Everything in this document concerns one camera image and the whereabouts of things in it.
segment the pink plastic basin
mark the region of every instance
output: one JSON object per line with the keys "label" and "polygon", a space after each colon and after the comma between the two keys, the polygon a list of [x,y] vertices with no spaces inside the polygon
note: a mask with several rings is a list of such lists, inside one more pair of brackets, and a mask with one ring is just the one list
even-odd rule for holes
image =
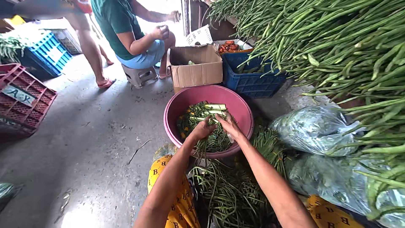
{"label": "pink plastic basin", "polygon": [[[175,94],[167,103],[164,110],[163,123],[167,135],[170,140],[180,148],[183,144],[180,134],[176,127],[176,122],[179,116],[183,115],[188,109],[189,105],[197,104],[201,101],[207,101],[214,104],[225,104],[229,113],[231,113],[235,120],[238,122],[238,126],[250,139],[253,133],[253,115],[247,103],[235,92],[222,86],[206,85],[195,86],[181,90]],[[231,156],[238,152],[240,147],[237,143],[234,143],[228,150],[207,153],[207,158],[216,159]]]}

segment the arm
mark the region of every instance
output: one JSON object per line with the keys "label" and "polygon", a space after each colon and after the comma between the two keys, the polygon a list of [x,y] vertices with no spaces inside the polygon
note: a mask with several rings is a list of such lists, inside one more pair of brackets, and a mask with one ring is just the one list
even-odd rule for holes
{"label": "arm", "polygon": [[166,27],[161,30],[160,27],[162,26],[157,26],[152,33],[146,34],[139,40],[135,40],[133,31],[117,33],[117,37],[128,52],[135,56],[145,53],[156,39],[163,40],[169,36],[169,29]]}
{"label": "arm", "polygon": [[139,40],[135,40],[131,18],[128,16],[126,9],[116,1],[106,1],[103,14],[110,23],[118,39],[131,55],[145,53],[156,40],[163,40],[169,36],[167,26],[157,26],[151,33],[145,35]]}
{"label": "arm", "polygon": [[283,228],[316,228],[318,227],[304,204],[299,200],[287,182],[276,169],[254,148],[240,131],[233,117],[227,114],[227,121],[218,114],[217,120],[241,147],[253,174],[266,195]]}
{"label": "arm", "polygon": [[132,12],[144,19],[145,21],[148,22],[165,22],[165,21],[175,21],[175,14],[178,13],[178,11],[173,11],[171,14],[164,14],[164,13],[158,13],[154,11],[149,11],[143,5],[141,5],[137,0],[132,0],[131,1],[131,6],[132,6]]}
{"label": "arm", "polygon": [[201,121],[185,139],[181,148],[173,155],[160,173],[152,190],[143,202],[134,222],[134,228],[164,227],[177,190],[181,185],[188,158],[196,143],[208,136],[216,125],[208,125],[208,118]]}

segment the red plastic crate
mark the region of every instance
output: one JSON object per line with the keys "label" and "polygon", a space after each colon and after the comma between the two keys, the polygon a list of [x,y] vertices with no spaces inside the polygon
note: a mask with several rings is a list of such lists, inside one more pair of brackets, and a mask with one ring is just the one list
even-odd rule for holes
{"label": "red plastic crate", "polygon": [[0,65],[0,138],[32,135],[56,96],[21,64]]}

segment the foot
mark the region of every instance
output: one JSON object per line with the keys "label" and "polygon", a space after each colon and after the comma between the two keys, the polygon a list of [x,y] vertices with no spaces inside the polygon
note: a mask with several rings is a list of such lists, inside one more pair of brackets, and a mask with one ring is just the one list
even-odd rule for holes
{"label": "foot", "polygon": [[107,65],[108,65],[108,66],[111,66],[112,64],[114,64],[114,62],[111,61],[111,60],[109,60],[109,59],[107,59]]}
{"label": "foot", "polygon": [[106,79],[106,80],[104,80],[104,81],[102,81],[102,82],[97,82],[97,85],[98,85],[98,87],[99,87],[100,89],[108,88],[108,87],[110,87],[112,84],[114,84],[114,82],[115,82],[116,80],[117,80],[117,79],[114,79],[114,80]]}
{"label": "foot", "polygon": [[159,74],[159,78],[160,78],[160,79],[165,79],[166,77],[167,77],[166,74]]}

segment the white plastic basket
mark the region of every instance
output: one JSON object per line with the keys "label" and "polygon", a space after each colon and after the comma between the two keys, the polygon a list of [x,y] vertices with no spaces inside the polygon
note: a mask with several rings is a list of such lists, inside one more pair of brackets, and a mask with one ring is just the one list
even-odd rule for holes
{"label": "white plastic basket", "polygon": [[199,42],[200,45],[212,43],[211,33],[209,32],[208,25],[205,25],[195,31],[192,31],[187,37],[186,42],[189,46],[196,45]]}

